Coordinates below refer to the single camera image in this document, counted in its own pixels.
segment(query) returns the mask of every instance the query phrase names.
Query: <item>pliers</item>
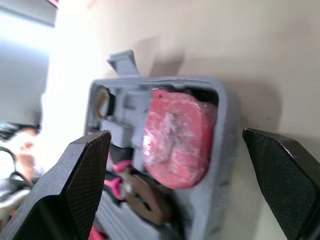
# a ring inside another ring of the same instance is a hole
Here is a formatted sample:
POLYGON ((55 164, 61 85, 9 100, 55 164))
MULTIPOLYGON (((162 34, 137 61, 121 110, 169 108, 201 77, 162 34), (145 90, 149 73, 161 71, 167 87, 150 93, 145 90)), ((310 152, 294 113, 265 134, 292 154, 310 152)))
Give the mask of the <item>pliers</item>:
POLYGON ((155 182, 132 167, 133 149, 110 145, 112 171, 106 171, 104 190, 119 205, 127 202, 140 217, 162 225, 172 219, 172 210, 155 182))

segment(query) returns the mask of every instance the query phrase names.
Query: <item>gray plastic case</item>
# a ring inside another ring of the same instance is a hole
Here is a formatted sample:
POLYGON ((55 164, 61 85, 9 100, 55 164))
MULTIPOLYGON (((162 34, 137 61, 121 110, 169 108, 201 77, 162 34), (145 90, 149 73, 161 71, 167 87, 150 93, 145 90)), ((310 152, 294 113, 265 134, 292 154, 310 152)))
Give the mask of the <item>gray plastic case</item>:
POLYGON ((184 236, 172 231, 169 225, 156 226, 138 217, 124 202, 114 205, 104 192, 96 219, 113 240, 205 240, 219 239, 222 217, 229 197, 229 178, 236 156, 240 104, 236 95, 220 81, 203 76, 140 76, 132 51, 111 55, 108 63, 119 78, 95 80, 90 89, 85 134, 99 125, 93 104, 101 87, 115 96, 112 116, 100 124, 100 130, 110 130, 111 142, 119 147, 135 149, 133 165, 144 171, 143 135, 152 89, 196 88, 216 94, 217 121, 207 174, 196 186, 172 190, 182 217, 184 236))

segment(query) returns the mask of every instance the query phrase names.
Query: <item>plastic wrap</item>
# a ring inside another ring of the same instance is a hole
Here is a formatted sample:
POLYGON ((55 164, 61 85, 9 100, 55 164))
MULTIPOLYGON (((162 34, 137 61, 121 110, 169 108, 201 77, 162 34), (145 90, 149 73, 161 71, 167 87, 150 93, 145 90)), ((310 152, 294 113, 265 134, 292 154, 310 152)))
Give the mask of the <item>plastic wrap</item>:
POLYGON ((143 136, 144 164, 162 185, 197 184, 210 163, 217 107, 192 95, 155 89, 143 136))

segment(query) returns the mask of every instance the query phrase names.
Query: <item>black cable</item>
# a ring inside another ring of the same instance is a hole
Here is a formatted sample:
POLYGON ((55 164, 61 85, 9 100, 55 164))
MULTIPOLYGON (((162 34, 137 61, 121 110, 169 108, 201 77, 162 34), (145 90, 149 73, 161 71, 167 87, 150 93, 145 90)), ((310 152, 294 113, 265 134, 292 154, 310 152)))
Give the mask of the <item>black cable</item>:
POLYGON ((23 179, 25 185, 29 188, 32 188, 32 185, 29 183, 29 181, 26 179, 26 177, 21 173, 21 172, 18 172, 18 171, 14 171, 10 174, 9 178, 13 178, 14 176, 17 176, 17 177, 20 177, 23 179))
POLYGON ((0 146, 0 151, 4 151, 4 152, 6 152, 6 153, 8 153, 8 154, 10 154, 10 155, 11 155, 11 158, 12 158, 12 160, 13 160, 14 171, 16 172, 16 171, 17 171, 17 166, 16 166, 16 162, 17 162, 17 160, 16 160, 16 155, 15 155, 12 151, 10 151, 8 148, 3 147, 3 146, 0 146))

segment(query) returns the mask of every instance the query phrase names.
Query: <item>tool compartment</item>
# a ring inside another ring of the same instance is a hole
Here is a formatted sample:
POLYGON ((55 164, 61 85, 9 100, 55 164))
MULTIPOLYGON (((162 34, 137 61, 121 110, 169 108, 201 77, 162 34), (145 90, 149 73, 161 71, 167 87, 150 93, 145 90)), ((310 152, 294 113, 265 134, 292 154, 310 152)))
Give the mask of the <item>tool compartment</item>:
POLYGON ((237 97, 211 77, 141 77, 132 51, 115 54, 108 62, 119 78, 93 82, 85 134, 91 129, 110 130, 114 145, 134 148, 132 160, 137 170, 147 172, 144 167, 143 137, 153 89, 190 93, 201 102, 217 106, 217 119, 206 175, 192 188, 166 189, 177 206, 177 217, 172 224, 158 226, 150 223, 137 216, 126 202, 114 205, 105 192, 102 193, 96 220, 115 240, 219 239, 223 211, 228 203, 229 177, 235 159, 240 118, 237 97), (99 104, 101 109, 104 108, 101 114, 104 117, 97 119, 96 96, 102 89, 109 93, 110 106, 107 106, 108 103, 99 104))

